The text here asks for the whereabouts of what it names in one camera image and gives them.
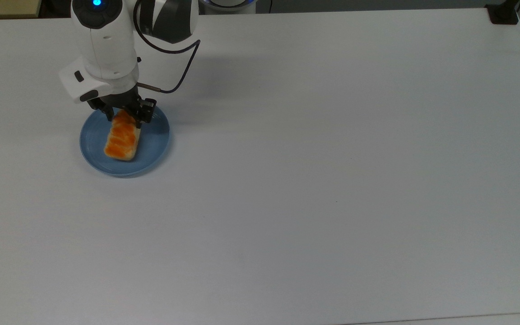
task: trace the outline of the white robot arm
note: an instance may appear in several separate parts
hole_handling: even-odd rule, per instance
[[[149,123],[156,102],[138,95],[140,59],[134,49],[134,27],[168,43],[181,42],[196,27],[197,0],[72,0],[71,12],[81,57],[60,71],[70,96],[101,110],[110,121],[117,107],[136,119],[136,127]],[[193,58],[199,43],[182,51],[149,45],[165,53],[195,47]]]

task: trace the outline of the salmon nigiri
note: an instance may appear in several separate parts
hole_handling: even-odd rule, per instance
[[[136,120],[120,109],[111,120],[111,130],[103,152],[114,159],[132,160],[138,149],[139,138],[140,129],[136,128]]]

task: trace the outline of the black bracket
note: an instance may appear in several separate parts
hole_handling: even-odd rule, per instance
[[[136,120],[136,128],[141,128],[142,123],[150,123],[153,111],[155,111],[155,99],[142,99],[138,94],[138,86],[122,94],[108,95],[87,101],[92,109],[99,109],[111,121],[114,117],[114,107],[123,109]]]
[[[515,6],[519,0],[506,0],[500,5],[486,5],[489,11],[491,23],[495,25],[516,25],[519,18],[516,15]]]

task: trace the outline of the white table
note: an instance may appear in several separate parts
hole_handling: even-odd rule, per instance
[[[0,21],[0,324],[333,325],[520,313],[520,24],[485,9],[201,17],[157,169],[103,175]],[[187,56],[137,42],[140,80]]]

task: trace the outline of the black cable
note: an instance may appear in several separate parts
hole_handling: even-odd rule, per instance
[[[159,92],[161,92],[161,93],[171,94],[174,91],[178,90],[178,88],[180,88],[180,85],[182,85],[182,82],[184,82],[184,78],[186,78],[186,74],[188,74],[188,70],[190,68],[190,65],[192,64],[192,60],[194,60],[194,56],[196,56],[198,47],[200,47],[200,39],[195,41],[194,43],[192,43],[192,45],[186,47],[185,49],[181,49],[181,50],[177,50],[177,51],[165,50],[165,49],[162,49],[162,48],[154,45],[153,43],[148,41],[148,39],[146,39],[146,37],[144,36],[142,31],[140,31],[140,27],[138,26],[138,8],[140,7],[141,3],[142,3],[142,0],[138,0],[138,2],[136,2],[136,6],[134,6],[134,27],[136,27],[136,31],[140,35],[141,39],[143,39],[143,41],[147,45],[151,46],[153,49],[155,49],[157,51],[160,51],[162,53],[167,53],[167,54],[181,54],[181,53],[188,52],[190,49],[194,48],[194,52],[192,52],[192,56],[190,56],[190,60],[188,61],[188,64],[186,65],[186,69],[184,70],[184,74],[182,74],[182,78],[180,78],[180,81],[178,82],[178,84],[172,90],[159,89]]]

